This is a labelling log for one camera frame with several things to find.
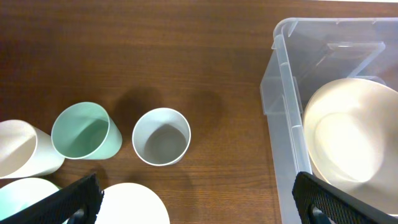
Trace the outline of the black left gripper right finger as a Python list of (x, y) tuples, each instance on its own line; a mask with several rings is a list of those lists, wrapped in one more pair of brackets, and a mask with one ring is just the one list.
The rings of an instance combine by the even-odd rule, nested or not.
[(304, 224), (397, 224), (394, 218), (308, 172), (296, 175), (292, 195)]

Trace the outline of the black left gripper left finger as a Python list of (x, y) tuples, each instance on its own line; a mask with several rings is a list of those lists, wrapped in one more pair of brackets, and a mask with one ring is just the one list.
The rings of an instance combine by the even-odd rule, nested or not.
[(67, 187), (1, 221), (3, 224), (94, 223), (104, 192), (95, 174)]

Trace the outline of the white small bowl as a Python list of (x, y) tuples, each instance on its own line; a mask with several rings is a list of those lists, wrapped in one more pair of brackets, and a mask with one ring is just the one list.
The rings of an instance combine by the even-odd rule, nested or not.
[(164, 203), (151, 189), (135, 183), (112, 185), (104, 197), (96, 224), (169, 224)]

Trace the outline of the mint green plastic cup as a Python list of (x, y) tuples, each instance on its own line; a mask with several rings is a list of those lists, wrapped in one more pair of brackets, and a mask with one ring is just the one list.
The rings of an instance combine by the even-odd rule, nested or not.
[(123, 138), (108, 112), (86, 101), (60, 113), (52, 126), (51, 141), (67, 159), (103, 160), (119, 152)]

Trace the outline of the white plastic cup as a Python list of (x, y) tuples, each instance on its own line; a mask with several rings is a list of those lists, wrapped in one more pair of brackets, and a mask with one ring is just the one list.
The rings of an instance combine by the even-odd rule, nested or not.
[(18, 119), (1, 122), (2, 179), (51, 174), (64, 160), (47, 133)]

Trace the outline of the large cream bowl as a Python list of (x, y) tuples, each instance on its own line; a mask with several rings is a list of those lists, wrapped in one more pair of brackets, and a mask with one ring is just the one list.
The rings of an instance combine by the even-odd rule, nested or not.
[(397, 216), (397, 92), (362, 78), (323, 85), (311, 97), (303, 130), (315, 175)]

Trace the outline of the grey plastic cup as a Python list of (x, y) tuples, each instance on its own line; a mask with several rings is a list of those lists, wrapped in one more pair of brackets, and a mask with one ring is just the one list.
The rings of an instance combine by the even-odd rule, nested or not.
[(138, 119), (132, 132), (137, 156), (152, 166), (169, 166), (187, 152), (192, 132), (183, 114), (171, 108), (156, 108)]

